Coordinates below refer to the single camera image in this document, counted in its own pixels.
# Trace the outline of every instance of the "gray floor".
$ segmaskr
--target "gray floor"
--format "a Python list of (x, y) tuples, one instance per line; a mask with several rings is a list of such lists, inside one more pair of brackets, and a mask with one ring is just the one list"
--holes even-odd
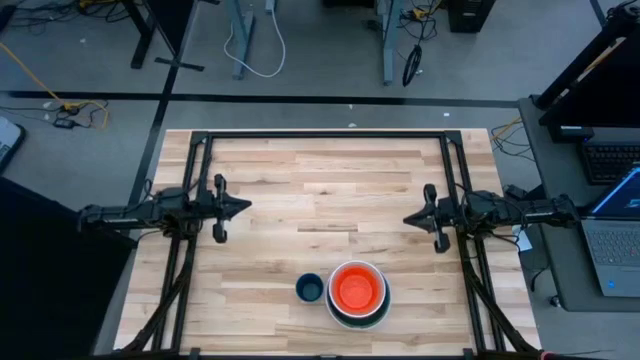
[[(245, 8), (253, 3), (257, 16), (249, 63), (269, 72), (277, 66), (281, 51), (273, 25), (261, 11), (263, 1), (242, 3)], [(243, 81), (231, 79), (232, 62), (222, 52), (229, 31), (224, 7), (200, 3), (184, 61), (206, 69), (202, 73), (180, 70), (174, 93), (516, 100), (543, 90), (599, 29), (586, 0), (499, 0), (482, 32), (475, 35), (450, 33), (446, 13), (439, 12), (439, 35), (423, 44), (424, 73), (409, 87), (402, 87), (399, 76), (404, 63), (396, 56), (398, 79), (392, 86), (383, 87), (379, 34), (362, 24), (374, 18), (372, 11), (326, 10), (319, 3), (308, 0), (302, 10), (299, 0), (279, 1), (277, 16), (287, 42), (285, 68), (273, 79), (247, 74)], [(603, 0), (605, 8), (615, 3)], [(413, 40), (403, 32), (400, 39), (399, 51), (406, 56)], [(49, 24), (39, 36), (25, 29), (9, 29), (1, 40), (44, 83), (60, 91), (160, 92), (168, 73), (166, 65), (153, 62), (156, 56), (169, 56), (158, 34), (144, 68), (129, 68), (137, 42), (129, 21), (110, 25), (79, 18)], [(39, 90), (7, 56), (0, 56), (0, 69), (4, 74), (0, 90)], [(46, 101), (0, 97), (0, 105), (13, 107), (41, 107)], [(112, 120), (106, 130), (59, 130), (0, 112), (29, 132), (4, 176), (72, 209), (90, 203), (124, 203), (131, 192), (156, 106), (153, 101), (112, 101)], [(25, 114), (43, 117), (36, 111)], [(492, 128), (517, 115), (515, 109), (469, 107), (172, 102), (161, 130), (354, 125)], [(162, 138), (161, 135), (155, 147), (150, 178)], [(522, 130), (511, 140), (527, 141)], [(524, 189), (539, 184), (533, 163), (495, 154), (503, 184)], [(524, 256), (530, 267), (544, 265), (544, 254), (538, 249)], [(550, 274), (544, 274), (538, 290), (531, 294), (546, 349), (613, 350), (597, 354), (611, 359), (633, 358), (640, 349), (636, 340), (640, 315), (568, 313), (547, 305), (546, 298), (554, 293)], [(114, 301), (107, 315), (98, 350), (104, 351), (112, 343), (122, 296), (115, 298), (119, 301)]]

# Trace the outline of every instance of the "laptop screen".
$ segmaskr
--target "laptop screen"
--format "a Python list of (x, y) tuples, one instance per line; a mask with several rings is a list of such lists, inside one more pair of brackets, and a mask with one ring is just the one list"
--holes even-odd
[(640, 218), (640, 164), (634, 167), (609, 190), (591, 211), (599, 217)]

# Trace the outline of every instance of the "wooden table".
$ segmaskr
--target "wooden table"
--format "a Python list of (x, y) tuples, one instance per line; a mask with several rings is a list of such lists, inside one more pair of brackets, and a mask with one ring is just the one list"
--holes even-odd
[[(501, 193), (486, 130), (461, 132), (474, 189)], [(190, 136), (167, 132), (154, 189), (181, 185)], [(200, 347), (204, 354), (459, 355), (473, 347), (455, 233), (447, 229), (451, 249), (436, 254), (432, 234), (402, 223), (424, 205), (425, 183), (435, 184), (439, 197), (448, 196), (437, 140), (217, 139), (213, 153), (208, 178), (223, 174), (229, 193), (253, 206), (228, 223), (224, 245), (213, 240), (212, 222), (204, 225), (182, 352)], [(455, 159), (453, 164), (457, 171)], [(116, 348), (132, 340), (158, 304), (169, 243), (155, 234), (141, 241)], [(486, 246), (498, 304), (539, 347), (516, 247), (496, 239)], [(301, 274), (315, 272), (326, 281), (352, 259), (378, 266), (393, 294), (388, 317), (369, 331), (341, 327), (324, 300), (304, 304), (294, 290)], [(175, 304), (165, 347), (174, 314)]]

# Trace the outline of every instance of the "dark blue cup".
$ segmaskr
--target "dark blue cup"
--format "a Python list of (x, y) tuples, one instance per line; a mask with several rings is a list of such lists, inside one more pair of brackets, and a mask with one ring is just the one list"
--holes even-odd
[(322, 279), (312, 273), (300, 276), (296, 283), (296, 294), (302, 301), (313, 302), (322, 296)]

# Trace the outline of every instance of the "black curtain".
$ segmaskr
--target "black curtain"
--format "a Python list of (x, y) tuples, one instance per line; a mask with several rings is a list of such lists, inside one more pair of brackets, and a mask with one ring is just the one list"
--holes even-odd
[(0, 344), (6, 359), (89, 355), (131, 251), (113, 232), (0, 178)]

